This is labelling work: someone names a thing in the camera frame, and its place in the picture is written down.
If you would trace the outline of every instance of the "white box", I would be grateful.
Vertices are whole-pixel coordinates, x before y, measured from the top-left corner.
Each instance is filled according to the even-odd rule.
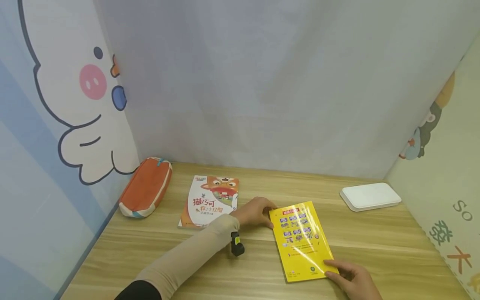
[[[354,212],[399,204],[402,199],[386,183],[373,183],[343,188],[340,196]]]

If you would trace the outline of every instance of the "gray wall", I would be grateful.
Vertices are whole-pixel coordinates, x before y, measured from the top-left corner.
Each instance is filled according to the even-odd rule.
[[[478,6],[99,1],[140,158],[372,178],[467,50]]]

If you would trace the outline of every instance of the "desk surface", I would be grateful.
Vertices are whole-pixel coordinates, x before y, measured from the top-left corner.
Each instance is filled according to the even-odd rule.
[[[177,228],[194,175],[239,178],[240,205],[254,196],[278,206],[312,200],[334,257],[367,267],[385,300],[469,299],[403,204],[361,213],[347,208],[340,190],[371,180],[180,163],[151,216],[114,214],[62,299],[113,299],[141,269],[194,234]],[[173,299],[347,299],[328,279],[286,284],[270,229],[242,231],[242,242],[244,255],[220,251]]]

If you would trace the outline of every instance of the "children's book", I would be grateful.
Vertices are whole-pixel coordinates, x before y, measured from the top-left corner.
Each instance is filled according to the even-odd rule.
[[[338,270],[324,264],[333,259],[311,201],[270,211],[274,235],[287,282],[325,278]]]
[[[178,226],[203,228],[236,210],[238,196],[237,178],[195,175]]]

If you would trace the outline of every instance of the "yellow book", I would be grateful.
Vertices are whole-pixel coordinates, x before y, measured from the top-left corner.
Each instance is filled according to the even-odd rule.
[[[270,211],[274,235],[287,282],[325,278],[338,270],[324,264],[333,259],[311,201]]]

